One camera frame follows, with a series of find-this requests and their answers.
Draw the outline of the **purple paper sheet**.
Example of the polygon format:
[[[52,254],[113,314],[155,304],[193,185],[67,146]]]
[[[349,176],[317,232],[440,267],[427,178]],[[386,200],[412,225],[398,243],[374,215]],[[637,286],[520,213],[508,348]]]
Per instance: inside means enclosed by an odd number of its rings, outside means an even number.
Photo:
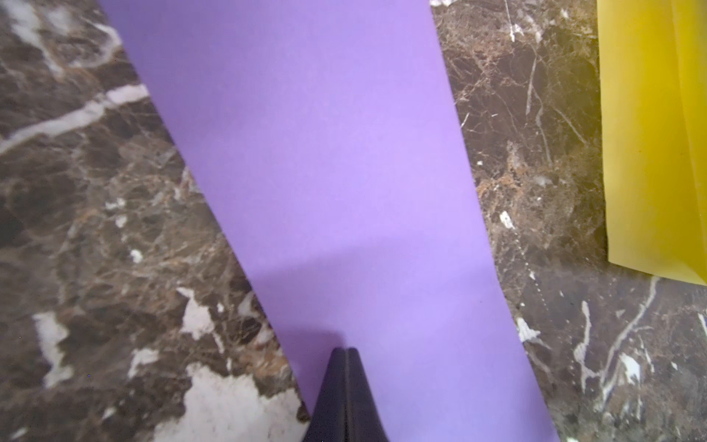
[[[363,359],[393,441],[554,441],[426,1],[102,8],[316,401]]]

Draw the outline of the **yellow paper sheet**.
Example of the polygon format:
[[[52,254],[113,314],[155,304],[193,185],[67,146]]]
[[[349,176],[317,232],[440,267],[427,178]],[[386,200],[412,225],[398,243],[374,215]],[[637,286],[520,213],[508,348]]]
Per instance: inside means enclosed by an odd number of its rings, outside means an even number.
[[[706,5],[601,1],[609,260],[706,281]]]

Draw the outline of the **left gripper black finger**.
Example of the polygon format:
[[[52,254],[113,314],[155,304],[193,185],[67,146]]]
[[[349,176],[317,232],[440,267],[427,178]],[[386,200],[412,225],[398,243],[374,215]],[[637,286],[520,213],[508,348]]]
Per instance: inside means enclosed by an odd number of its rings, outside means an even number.
[[[331,353],[314,413],[303,440],[388,440],[357,349],[337,347]]]

